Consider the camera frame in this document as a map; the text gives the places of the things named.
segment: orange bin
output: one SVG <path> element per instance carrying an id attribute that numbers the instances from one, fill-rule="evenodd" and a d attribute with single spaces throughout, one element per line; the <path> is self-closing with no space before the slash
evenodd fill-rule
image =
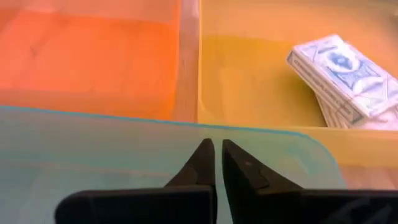
<path id="1" fill-rule="evenodd" d="M 170 119 L 179 0 L 0 1 L 0 105 Z"/>

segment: plastic tray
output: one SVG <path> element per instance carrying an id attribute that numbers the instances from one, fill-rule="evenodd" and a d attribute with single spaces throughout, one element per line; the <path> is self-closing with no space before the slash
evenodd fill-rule
<path id="1" fill-rule="evenodd" d="M 170 119 L 179 0 L 0 1 L 0 105 Z"/>
<path id="2" fill-rule="evenodd" d="M 327 149 L 291 131 L 4 107 L 0 123 L 5 223 L 53 223 L 56 204 L 79 190 L 163 186 L 204 138 L 212 138 L 216 149 L 219 223 L 232 222 L 221 170 L 223 139 L 302 187 L 345 187 Z"/>
<path id="3" fill-rule="evenodd" d="M 329 34 L 398 77 L 392 1 L 202 0 L 198 122 L 326 126 L 313 91 L 285 60 L 295 44 Z"/>

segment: black plastic part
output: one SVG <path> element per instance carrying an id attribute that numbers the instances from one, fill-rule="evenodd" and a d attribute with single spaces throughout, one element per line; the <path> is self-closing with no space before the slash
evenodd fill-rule
<path id="1" fill-rule="evenodd" d="M 230 140 L 223 175 L 235 224 L 398 223 L 398 191 L 306 190 Z"/>
<path id="2" fill-rule="evenodd" d="M 205 139 L 164 187 L 87 190 L 58 205 L 56 224 L 216 223 L 215 152 Z"/>

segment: deck of cards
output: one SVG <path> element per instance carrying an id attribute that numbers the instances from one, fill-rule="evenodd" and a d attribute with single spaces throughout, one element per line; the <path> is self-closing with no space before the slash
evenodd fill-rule
<path id="1" fill-rule="evenodd" d="M 287 62 L 329 127 L 398 129 L 398 81 L 338 35 L 296 45 Z"/>

